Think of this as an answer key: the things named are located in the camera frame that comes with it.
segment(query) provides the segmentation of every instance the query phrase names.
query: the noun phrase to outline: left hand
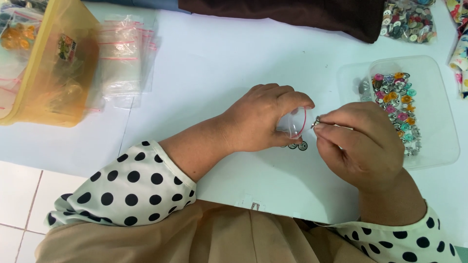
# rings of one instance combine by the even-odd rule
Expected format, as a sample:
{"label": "left hand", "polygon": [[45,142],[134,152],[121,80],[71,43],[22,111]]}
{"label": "left hand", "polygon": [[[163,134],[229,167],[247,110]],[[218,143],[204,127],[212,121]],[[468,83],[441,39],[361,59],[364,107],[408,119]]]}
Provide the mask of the left hand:
{"label": "left hand", "polygon": [[289,139],[276,130],[281,117],[297,107],[315,105],[309,96],[291,86],[257,85],[216,118],[233,152],[256,152],[302,142],[302,138]]}

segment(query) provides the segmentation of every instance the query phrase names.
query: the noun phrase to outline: black dot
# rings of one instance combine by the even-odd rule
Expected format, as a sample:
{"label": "black dot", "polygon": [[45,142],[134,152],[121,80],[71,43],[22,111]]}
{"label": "black dot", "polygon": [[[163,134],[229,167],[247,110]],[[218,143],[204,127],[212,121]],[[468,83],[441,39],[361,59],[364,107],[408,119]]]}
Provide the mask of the black dot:
{"label": "black dot", "polygon": [[408,232],[398,231],[398,232],[393,232],[393,235],[398,239],[405,239],[408,236]]}
{"label": "black dot", "polygon": [[369,253],[367,252],[367,249],[364,246],[361,246],[361,249],[362,249],[362,252],[364,252],[366,256],[369,256]]}
{"label": "black dot", "polygon": [[372,252],[376,253],[376,254],[380,254],[380,250],[374,246],[373,244],[369,244],[369,247],[371,248]]}
{"label": "black dot", "polygon": [[86,216],[86,217],[91,216],[91,214],[90,214],[88,211],[86,211],[86,210],[83,211],[83,212],[81,212],[80,215]]}
{"label": "black dot", "polygon": [[158,220],[158,218],[159,218],[159,214],[158,214],[158,213],[154,213],[154,214],[152,214],[152,215],[149,216],[148,220],[149,220],[149,221],[156,221],[156,220]]}
{"label": "black dot", "polygon": [[140,152],[139,154],[137,154],[137,156],[135,156],[135,161],[141,161],[145,158],[145,153],[144,152]]}
{"label": "black dot", "polygon": [[429,217],[429,219],[426,221],[426,225],[428,228],[433,228],[436,224],[434,223],[434,219],[432,219],[432,217]]}
{"label": "black dot", "polygon": [[161,197],[158,196],[158,195],[152,195],[150,198],[149,198],[149,203],[152,204],[152,205],[157,205],[161,202]]}
{"label": "black dot", "polygon": [[76,202],[79,203],[79,204],[84,204],[84,203],[87,203],[90,199],[91,199],[91,193],[86,192],[83,195],[81,195],[80,197],[78,197]]}
{"label": "black dot", "polygon": [[117,178],[117,175],[118,175],[117,170],[113,170],[109,174],[107,174],[107,180],[112,182]]}
{"label": "black dot", "polygon": [[359,235],[356,231],[353,231],[351,236],[353,237],[354,240],[359,240]]}
{"label": "black dot", "polygon": [[104,193],[101,196],[101,204],[110,205],[114,201],[114,196],[111,193]]}
{"label": "black dot", "polygon": [[134,216],[129,216],[129,217],[125,218],[125,220],[124,220],[124,224],[126,226],[133,226],[137,222],[138,222],[138,219],[136,217],[134,217]]}
{"label": "black dot", "polygon": [[361,227],[362,228],[362,231],[364,232],[364,234],[366,235],[370,235],[372,233],[372,229],[370,228],[365,228],[365,227]]}
{"label": "black dot", "polygon": [[429,246],[429,239],[427,239],[427,237],[423,236],[423,237],[420,237],[416,240],[416,244],[418,245],[418,247],[420,248],[426,248]]}
{"label": "black dot", "polygon": [[172,201],[176,202],[182,200],[182,195],[181,194],[175,194],[172,196]]}
{"label": "black dot", "polygon": [[385,248],[392,248],[393,244],[387,241],[379,241],[379,244],[382,245]]}
{"label": "black dot", "polygon": [[96,222],[101,222],[101,218],[100,217],[95,217],[95,216],[88,216],[89,219],[91,220],[94,220]]}
{"label": "black dot", "polygon": [[72,195],[72,194],[63,194],[63,195],[61,195],[60,197],[61,197],[63,200],[66,201],[66,200],[70,197],[70,195]]}
{"label": "black dot", "polygon": [[90,180],[92,182],[95,182],[97,179],[99,179],[99,177],[101,177],[101,172],[97,172],[97,173],[93,174],[93,176],[90,178]]}
{"label": "black dot", "polygon": [[416,262],[417,256],[413,252],[405,252],[403,253],[403,259],[408,262]]}
{"label": "black dot", "polygon": [[107,217],[101,217],[101,218],[102,218],[104,221],[107,221],[107,222],[109,222],[109,223],[112,223],[112,220],[110,220],[110,219],[107,218]]}
{"label": "black dot", "polygon": [[174,183],[179,185],[179,184],[182,184],[182,181],[179,178],[177,178],[177,176],[176,176],[176,177],[174,177]]}
{"label": "black dot", "polygon": [[138,197],[134,194],[129,194],[125,197],[125,203],[129,206],[134,206],[138,203]]}
{"label": "black dot", "polygon": [[161,157],[159,157],[158,154],[154,157],[154,160],[155,160],[156,162],[162,162],[162,159],[161,159]]}
{"label": "black dot", "polygon": [[55,221],[57,221],[57,219],[55,219],[55,217],[52,216],[52,213],[49,213],[47,215],[47,221],[49,222],[49,225],[52,226]]}
{"label": "black dot", "polygon": [[450,247],[450,253],[455,256],[455,248],[452,246],[452,244],[448,244],[448,246]]}
{"label": "black dot", "polygon": [[135,183],[140,179],[140,173],[137,172],[137,171],[131,171],[128,174],[127,179],[128,179],[129,182]]}
{"label": "black dot", "polygon": [[154,173],[154,174],[151,176],[151,182],[154,183],[154,184],[160,184],[160,183],[162,183],[162,175],[161,175],[161,174],[158,174],[158,173]]}
{"label": "black dot", "polygon": [[445,249],[445,243],[443,241],[439,242],[439,245],[437,246],[437,252],[443,252]]}
{"label": "black dot", "polygon": [[118,162],[123,162],[125,161],[126,159],[128,158],[128,154],[123,154],[122,156],[120,156],[119,158],[117,158],[117,161]]}

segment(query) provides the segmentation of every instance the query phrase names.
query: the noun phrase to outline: metal ring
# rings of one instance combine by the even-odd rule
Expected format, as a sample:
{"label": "metal ring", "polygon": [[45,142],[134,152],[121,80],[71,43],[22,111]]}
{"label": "metal ring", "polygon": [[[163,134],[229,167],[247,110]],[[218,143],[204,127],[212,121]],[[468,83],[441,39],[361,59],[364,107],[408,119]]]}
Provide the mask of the metal ring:
{"label": "metal ring", "polygon": [[302,143],[299,144],[299,150],[301,150],[301,151],[307,150],[307,142],[302,141]]}

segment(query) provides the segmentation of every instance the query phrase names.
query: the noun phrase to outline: hand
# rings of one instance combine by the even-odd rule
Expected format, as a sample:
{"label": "hand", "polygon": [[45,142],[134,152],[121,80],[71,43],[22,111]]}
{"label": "hand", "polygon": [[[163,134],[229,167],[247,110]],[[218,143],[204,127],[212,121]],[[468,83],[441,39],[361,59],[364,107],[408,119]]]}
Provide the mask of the hand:
{"label": "hand", "polygon": [[291,86],[257,85],[217,118],[233,152],[256,152],[302,142],[276,130],[282,116],[301,106],[315,107],[309,96]]}
{"label": "hand", "polygon": [[362,192],[395,186],[404,145],[388,113],[373,102],[354,102],[319,120],[314,128],[317,148],[330,170]]}

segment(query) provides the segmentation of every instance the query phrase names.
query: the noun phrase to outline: colorful printed fabric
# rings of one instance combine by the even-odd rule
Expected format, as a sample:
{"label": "colorful printed fabric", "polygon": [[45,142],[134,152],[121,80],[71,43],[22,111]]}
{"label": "colorful printed fabric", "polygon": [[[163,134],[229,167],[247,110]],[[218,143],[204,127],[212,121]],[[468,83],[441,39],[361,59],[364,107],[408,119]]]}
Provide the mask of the colorful printed fabric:
{"label": "colorful printed fabric", "polygon": [[457,24],[458,44],[450,60],[461,97],[468,98],[468,0],[446,0],[450,15]]}

